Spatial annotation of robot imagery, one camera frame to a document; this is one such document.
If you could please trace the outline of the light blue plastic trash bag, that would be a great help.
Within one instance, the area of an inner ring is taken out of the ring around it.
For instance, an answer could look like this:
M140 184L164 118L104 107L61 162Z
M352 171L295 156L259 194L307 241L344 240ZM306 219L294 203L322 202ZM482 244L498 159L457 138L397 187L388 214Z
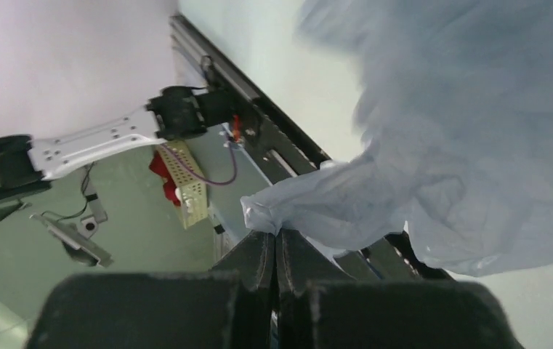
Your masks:
M306 1L299 32L360 58L364 151L241 199L247 228L346 250L406 228L486 276L553 264L553 1Z

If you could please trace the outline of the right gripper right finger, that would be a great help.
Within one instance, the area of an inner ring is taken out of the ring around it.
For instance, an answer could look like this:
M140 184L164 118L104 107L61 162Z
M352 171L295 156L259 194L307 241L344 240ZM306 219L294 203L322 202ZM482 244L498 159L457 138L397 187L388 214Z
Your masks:
M496 298L472 282L361 281L295 230L275 243L281 348L518 348Z

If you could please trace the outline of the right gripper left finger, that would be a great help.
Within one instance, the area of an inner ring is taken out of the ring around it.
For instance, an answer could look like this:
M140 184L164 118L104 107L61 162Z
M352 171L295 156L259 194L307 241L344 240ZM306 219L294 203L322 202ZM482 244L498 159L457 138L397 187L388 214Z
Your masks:
M268 348L275 239L201 273L84 273L50 293L27 348Z

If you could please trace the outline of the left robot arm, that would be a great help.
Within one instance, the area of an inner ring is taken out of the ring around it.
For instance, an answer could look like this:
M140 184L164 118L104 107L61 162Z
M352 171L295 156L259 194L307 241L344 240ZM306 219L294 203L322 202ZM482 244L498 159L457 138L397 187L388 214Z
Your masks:
M199 137L233 116L223 89L167 87L139 111L71 135L0 137L0 202L47 189L53 180L124 151Z

